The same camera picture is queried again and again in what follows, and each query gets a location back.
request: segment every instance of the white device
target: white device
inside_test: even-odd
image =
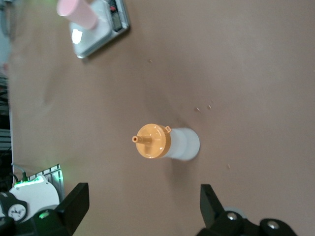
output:
[[[17,183],[8,192],[0,193],[0,217],[12,217],[17,223],[30,219],[44,209],[55,209],[60,200],[55,187],[45,176]]]
[[[98,16],[93,29],[70,22],[69,28],[75,54],[85,58],[129,28],[129,19],[123,0],[95,0],[92,10]]]

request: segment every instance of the cable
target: cable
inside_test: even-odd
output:
[[[11,150],[11,148],[12,148],[12,147],[9,147],[9,149],[8,149],[7,151],[5,151],[4,153],[2,153],[2,155],[0,156],[0,158],[3,157],[4,155],[6,155],[7,152]]]
[[[17,183],[17,182],[19,182],[19,179],[16,177],[16,175],[15,175],[15,174],[10,173],[10,175],[14,177],[14,179],[15,179],[15,182],[16,182],[16,183]]]
[[[20,169],[20,170],[22,171],[22,181],[23,181],[23,182],[29,180],[29,178],[26,176],[25,170],[24,170],[22,167],[20,167],[20,166],[18,166],[18,165],[15,165],[15,164],[13,164],[13,163],[11,164],[11,166],[14,166],[14,167],[16,167],[16,168],[18,168],[18,169]]]

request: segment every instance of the pink cup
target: pink cup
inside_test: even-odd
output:
[[[92,29],[98,21],[97,15],[84,0],[59,0],[57,13],[87,30]]]

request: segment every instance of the orange bottle cap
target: orange bottle cap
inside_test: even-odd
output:
[[[132,137],[138,152],[146,158],[159,158],[167,154],[171,147],[171,128],[158,124],[143,126],[137,136]]]

